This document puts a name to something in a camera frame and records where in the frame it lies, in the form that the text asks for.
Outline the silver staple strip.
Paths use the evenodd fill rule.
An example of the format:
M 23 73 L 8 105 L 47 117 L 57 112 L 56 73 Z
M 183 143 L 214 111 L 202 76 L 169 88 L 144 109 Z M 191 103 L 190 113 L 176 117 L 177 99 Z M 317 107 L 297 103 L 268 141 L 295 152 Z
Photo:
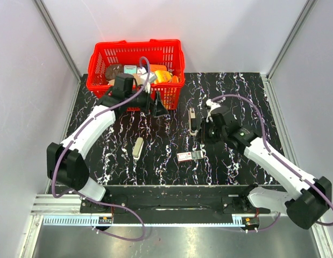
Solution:
M 134 148 L 132 150 L 132 156 L 135 160 L 139 160 L 142 149 L 143 149 L 143 145 L 144 145 L 144 139 L 139 137 L 136 140 L 136 143 L 135 143 Z

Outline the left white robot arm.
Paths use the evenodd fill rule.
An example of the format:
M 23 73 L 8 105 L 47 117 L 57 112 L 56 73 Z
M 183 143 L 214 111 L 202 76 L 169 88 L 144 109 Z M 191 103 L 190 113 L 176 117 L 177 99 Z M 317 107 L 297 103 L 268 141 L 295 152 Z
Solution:
M 102 133 L 130 108 L 138 108 L 152 117 L 168 114 L 161 101 L 160 92 L 151 96 L 152 72 L 141 76 L 143 83 L 137 84 L 131 74 L 116 76 L 114 85 L 98 99 L 88 118 L 61 143 L 50 143 L 47 147 L 47 176 L 52 184 L 63 184 L 80 196 L 92 199 L 92 207 L 106 212 L 111 205 L 108 191 L 89 176 L 86 156 Z

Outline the red white staple box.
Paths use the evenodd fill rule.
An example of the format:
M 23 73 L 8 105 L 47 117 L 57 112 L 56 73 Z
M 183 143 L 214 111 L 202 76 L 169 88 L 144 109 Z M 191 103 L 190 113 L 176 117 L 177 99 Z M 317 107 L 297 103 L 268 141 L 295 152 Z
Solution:
M 199 160 L 204 158 L 204 154 L 201 150 L 193 151 L 193 152 L 184 152 L 177 153 L 178 162 L 187 162 L 192 160 Z

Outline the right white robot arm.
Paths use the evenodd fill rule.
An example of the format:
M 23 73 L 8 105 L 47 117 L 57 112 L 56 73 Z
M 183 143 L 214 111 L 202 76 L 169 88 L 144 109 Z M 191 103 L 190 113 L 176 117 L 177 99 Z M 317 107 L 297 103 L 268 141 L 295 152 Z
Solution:
M 249 187 L 239 199 L 246 213 L 265 208 L 288 215 L 298 227 L 310 229 L 328 210 L 332 184 L 324 176 L 315 178 L 281 155 L 253 129 L 244 127 L 226 106 L 209 102 L 202 119 L 199 140 L 203 144 L 225 143 L 266 170 L 284 188 L 283 192 Z

